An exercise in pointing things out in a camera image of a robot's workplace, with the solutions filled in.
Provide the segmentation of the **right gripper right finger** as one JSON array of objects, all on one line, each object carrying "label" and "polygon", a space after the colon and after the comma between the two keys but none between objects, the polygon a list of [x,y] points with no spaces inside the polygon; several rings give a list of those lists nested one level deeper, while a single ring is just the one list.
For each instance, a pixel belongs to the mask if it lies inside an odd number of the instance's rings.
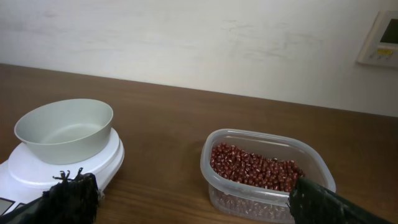
[{"label": "right gripper right finger", "polygon": [[306,178],[289,193],[288,208],[295,224],[391,224]]}]

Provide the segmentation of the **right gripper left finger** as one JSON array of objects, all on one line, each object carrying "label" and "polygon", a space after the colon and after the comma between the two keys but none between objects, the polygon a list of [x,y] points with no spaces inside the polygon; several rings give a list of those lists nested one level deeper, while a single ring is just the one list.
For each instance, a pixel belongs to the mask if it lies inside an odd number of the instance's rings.
[{"label": "right gripper left finger", "polygon": [[82,171],[79,168],[71,179],[69,170],[61,170],[54,177],[59,183],[41,197],[1,216],[1,224],[93,224],[100,205],[100,190],[96,176]]}]

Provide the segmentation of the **red adzuki beans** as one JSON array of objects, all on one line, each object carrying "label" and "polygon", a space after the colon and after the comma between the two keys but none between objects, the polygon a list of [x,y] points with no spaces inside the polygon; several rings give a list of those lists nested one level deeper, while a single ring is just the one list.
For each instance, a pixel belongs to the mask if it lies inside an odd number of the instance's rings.
[{"label": "red adzuki beans", "polygon": [[[305,176],[295,161],[266,158],[226,143],[212,148],[210,166],[218,175],[233,182],[281,192],[290,192],[297,179]],[[273,220],[292,218],[287,207],[239,198],[217,189],[211,194],[221,208],[240,215]]]}]

